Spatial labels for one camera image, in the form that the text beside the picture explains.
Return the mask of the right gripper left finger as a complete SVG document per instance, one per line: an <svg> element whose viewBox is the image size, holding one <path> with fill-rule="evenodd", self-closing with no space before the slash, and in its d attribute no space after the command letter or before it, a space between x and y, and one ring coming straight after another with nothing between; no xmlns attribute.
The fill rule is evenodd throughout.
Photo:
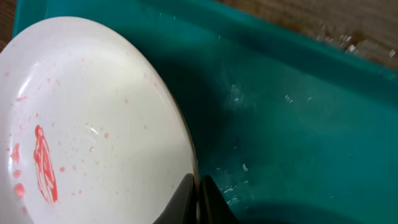
<svg viewBox="0 0 398 224"><path fill-rule="evenodd" d="M186 174L154 224L196 224L197 191L193 174Z"/></svg>

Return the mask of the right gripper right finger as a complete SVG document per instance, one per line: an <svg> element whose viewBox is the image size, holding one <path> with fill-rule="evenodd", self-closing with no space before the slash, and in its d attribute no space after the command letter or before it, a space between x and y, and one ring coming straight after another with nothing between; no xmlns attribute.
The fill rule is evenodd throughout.
<svg viewBox="0 0 398 224"><path fill-rule="evenodd" d="M228 204L224 200L213 178L203 176L200 182L200 223L202 224L238 224Z"/></svg>

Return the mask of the white plate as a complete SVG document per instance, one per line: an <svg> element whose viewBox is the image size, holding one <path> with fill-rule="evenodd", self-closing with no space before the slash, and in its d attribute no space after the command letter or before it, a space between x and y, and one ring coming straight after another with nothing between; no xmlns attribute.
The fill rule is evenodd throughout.
<svg viewBox="0 0 398 224"><path fill-rule="evenodd" d="M2 223L153 223L197 175L173 96L117 32L54 17L1 52Z"/></svg>

